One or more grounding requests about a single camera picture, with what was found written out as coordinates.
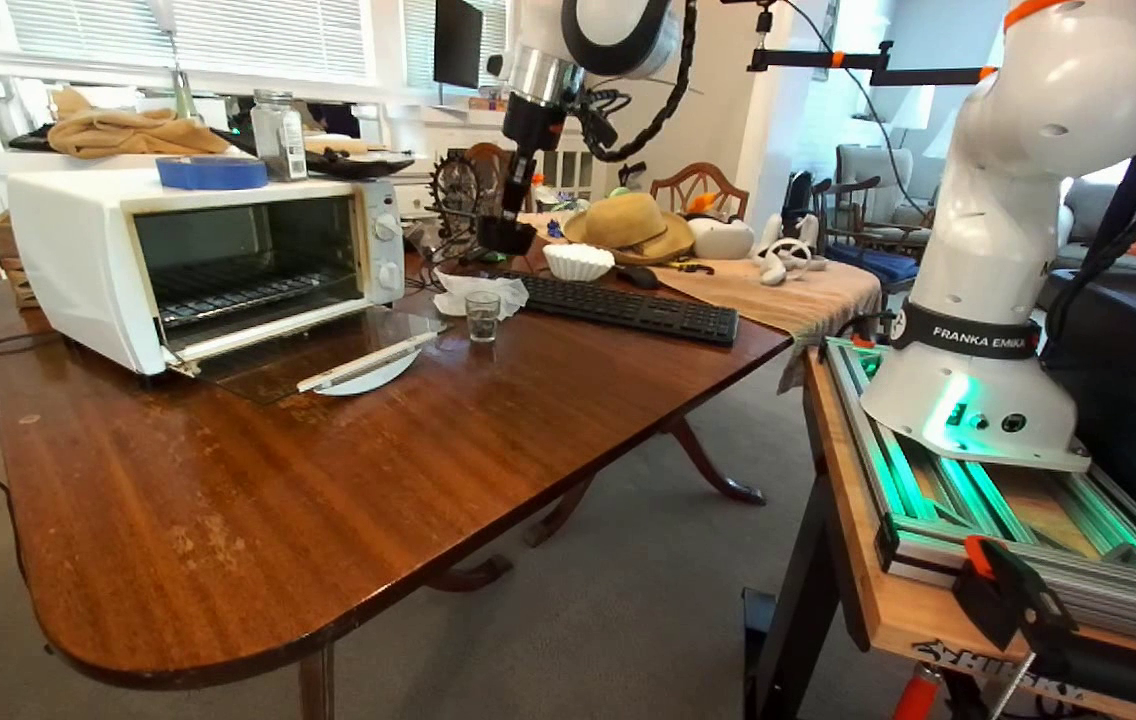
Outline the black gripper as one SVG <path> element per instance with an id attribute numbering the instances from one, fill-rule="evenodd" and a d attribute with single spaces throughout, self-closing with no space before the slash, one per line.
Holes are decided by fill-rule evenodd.
<path id="1" fill-rule="evenodd" d="M 533 249 L 538 227 L 520 224 L 520 206 L 533 190 L 538 156 L 562 144 L 563 109 L 543 109 L 533 99 L 511 96 L 505 110 L 505 136 L 517 144 L 502 206 L 480 218 L 480 242 L 487 251 L 523 254 Z"/>

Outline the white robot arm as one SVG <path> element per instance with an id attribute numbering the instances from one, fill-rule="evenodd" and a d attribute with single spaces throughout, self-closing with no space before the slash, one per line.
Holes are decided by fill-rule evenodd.
<path id="1" fill-rule="evenodd" d="M 538 156 L 577 120 L 625 158 L 605 77 L 683 70 L 696 0 L 533 0 L 502 70 L 517 158 L 480 238 L 520 254 Z M 1038 358 L 1031 305 L 1058 260 L 1060 185 L 1136 156 L 1136 0 L 1012 0 L 1006 64 L 959 102 L 906 330 L 861 407 L 957 458 L 1079 473 L 1077 398 Z"/>

